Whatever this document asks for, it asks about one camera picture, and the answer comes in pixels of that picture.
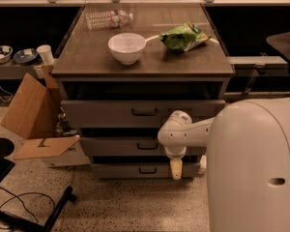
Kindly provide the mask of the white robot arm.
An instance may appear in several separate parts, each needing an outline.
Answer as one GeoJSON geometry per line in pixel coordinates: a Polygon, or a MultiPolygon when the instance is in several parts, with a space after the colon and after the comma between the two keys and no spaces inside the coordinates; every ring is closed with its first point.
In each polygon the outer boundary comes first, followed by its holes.
{"type": "Polygon", "coordinates": [[[211,232],[290,232],[290,98],[237,101],[197,123],[177,110],[158,139],[175,179],[187,147],[207,149],[211,232]]]}

